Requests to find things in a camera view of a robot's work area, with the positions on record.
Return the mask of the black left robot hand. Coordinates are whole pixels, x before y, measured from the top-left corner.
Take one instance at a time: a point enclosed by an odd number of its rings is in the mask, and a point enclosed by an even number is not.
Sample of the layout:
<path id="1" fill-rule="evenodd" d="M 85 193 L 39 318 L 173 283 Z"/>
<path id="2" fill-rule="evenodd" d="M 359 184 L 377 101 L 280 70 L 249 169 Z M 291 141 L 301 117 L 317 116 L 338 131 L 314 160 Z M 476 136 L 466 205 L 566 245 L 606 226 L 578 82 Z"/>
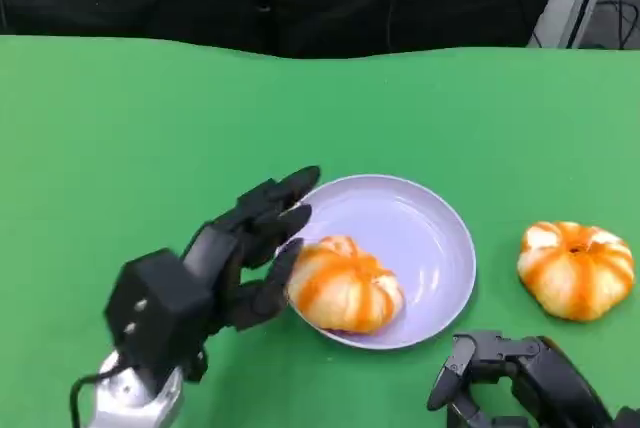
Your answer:
<path id="1" fill-rule="evenodd" d="M 286 307 L 286 285 L 303 246 L 297 234 L 312 214 L 301 200 L 320 175 L 318 166 L 308 166 L 270 178 L 193 235 L 182 259 L 213 295 L 208 336 L 265 323 Z"/>

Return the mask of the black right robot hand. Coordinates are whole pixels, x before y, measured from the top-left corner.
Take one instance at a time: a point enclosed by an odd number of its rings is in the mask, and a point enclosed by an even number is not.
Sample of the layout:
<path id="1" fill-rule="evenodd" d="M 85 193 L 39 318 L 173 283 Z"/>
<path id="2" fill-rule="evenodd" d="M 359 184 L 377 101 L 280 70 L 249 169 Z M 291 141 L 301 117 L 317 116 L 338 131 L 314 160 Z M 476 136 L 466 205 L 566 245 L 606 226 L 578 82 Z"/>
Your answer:
<path id="1" fill-rule="evenodd" d="M 499 331 L 453 335 L 453 348 L 436 377 L 426 406 L 445 408 L 448 427 L 528 427 L 526 416 L 491 417 L 473 399 L 474 384 L 507 377 L 511 393 L 540 427 L 637 427 L 639 411 L 611 416 L 565 352 L 546 336 L 511 339 Z"/>

